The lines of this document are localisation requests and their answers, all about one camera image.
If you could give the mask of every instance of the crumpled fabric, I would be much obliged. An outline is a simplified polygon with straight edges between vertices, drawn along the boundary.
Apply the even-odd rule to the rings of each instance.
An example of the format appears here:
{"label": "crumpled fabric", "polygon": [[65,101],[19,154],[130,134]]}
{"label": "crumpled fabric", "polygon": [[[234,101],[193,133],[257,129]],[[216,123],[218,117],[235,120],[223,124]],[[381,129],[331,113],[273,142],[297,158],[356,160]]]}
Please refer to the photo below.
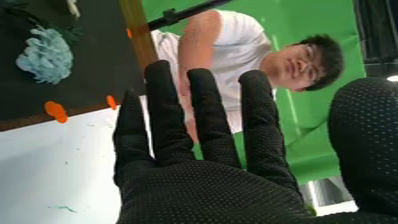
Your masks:
{"label": "crumpled fabric", "polygon": [[74,67],[74,53],[61,33],[38,26],[31,30],[38,37],[27,40],[29,47],[17,59],[20,69],[35,74],[38,83],[59,84]]}

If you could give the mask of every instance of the orange clip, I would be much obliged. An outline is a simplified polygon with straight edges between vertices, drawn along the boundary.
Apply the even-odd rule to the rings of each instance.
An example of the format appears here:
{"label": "orange clip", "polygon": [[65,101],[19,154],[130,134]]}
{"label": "orange clip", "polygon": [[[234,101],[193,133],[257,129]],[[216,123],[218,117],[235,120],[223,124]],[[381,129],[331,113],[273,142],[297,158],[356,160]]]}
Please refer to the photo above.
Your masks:
{"label": "orange clip", "polygon": [[127,29],[127,31],[129,31],[129,38],[132,39],[132,38],[134,38],[134,33],[132,33],[132,30],[130,30],[130,29]]}
{"label": "orange clip", "polygon": [[107,96],[107,102],[113,110],[118,109],[118,103],[116,103],[116,98],[113,96]]}
{"label": "orange clip", "polygon": [[58,104],[54,101],[49,101],[45,104],[45,110],[47,114],[56,118],[59,123],[67,123],[68,121],[68,115],[67,115],[67,109],[61,104]]}

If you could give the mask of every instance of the person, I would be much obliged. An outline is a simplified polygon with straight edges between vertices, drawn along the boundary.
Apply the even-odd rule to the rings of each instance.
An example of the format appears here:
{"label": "person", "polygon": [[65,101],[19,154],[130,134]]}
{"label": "person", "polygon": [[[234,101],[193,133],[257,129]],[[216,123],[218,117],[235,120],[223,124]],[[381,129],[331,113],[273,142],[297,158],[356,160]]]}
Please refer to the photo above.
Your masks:
{"label": "person", "polygon": [[274,89],[283,87],[294,92],[321,90],[340,78],[344,53],[333,38],[317,35],[273,52],[264,27],[257,19],[239,12],[210,10],[196,15],[189,19],[182,37],[159,30],[152,34],[159,58],[171,62],[187,127],[194,137],[187,81],[191,69],[207,68],[214,72],[234,133],[242,131],[241,74],[262,70]]}
{"label": "person", "polygon": [[313,217],[287,163],[278,106],[264,72],[250,71],[239,80],[248,171],[241,167],[210,70],[191,70],[189,78],[205,160],[194,158],[171,67],[161,61],[146,69],[155,157],[134,91],[127,93],[120,110],[118,224],[398,223],[397,83],[367,78],[338,91],[329,135],[360,211]]}

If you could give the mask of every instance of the green wall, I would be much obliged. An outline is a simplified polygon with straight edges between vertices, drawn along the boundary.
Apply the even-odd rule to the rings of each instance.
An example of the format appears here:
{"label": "green wall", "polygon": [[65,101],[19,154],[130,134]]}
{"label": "green wall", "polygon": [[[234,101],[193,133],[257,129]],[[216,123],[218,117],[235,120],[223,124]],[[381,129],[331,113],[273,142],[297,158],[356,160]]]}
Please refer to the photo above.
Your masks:
{"label": "green wall", "polygon": [[[148,20],[166,9],[184,10],[203,0],[145,0]],[[328,113],[338,88],[365,77],[354,3],[351,0],[235,0],[221,9],[250,14],[260,21],[274,49],[301,41],[313,34],[329,34],[342,43],[347,68],[344,78],[322,91],[292,94],[278,91],[282,126],[285,131],[289,161],[299,182],[340,175],[338,159],[328,137]],[[182,34],[187,21],[164,31]],[[235,136],[242,162],[242,134]]]}

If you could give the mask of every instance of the black pole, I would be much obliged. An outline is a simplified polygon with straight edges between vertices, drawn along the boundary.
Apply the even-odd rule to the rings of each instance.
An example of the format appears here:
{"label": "black pole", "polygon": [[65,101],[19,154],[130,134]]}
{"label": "black pole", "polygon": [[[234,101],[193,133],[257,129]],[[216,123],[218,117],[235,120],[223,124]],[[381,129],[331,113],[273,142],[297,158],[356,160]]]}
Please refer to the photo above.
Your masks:
{"label": "black pole", "polygon": [[171,26],[180,22],[180,20],[187,19],[191,16],[198,15],[207,10],[214,9],[218,6],[225,5],[234,0],[214,0],[210,2],[202,3],[193,8],[186,9],[182,12],[177,12],[177,9],[170,9],[164,11],[164,17],[154,20],[148,23],[150,30],[161,29],[164,26]]}

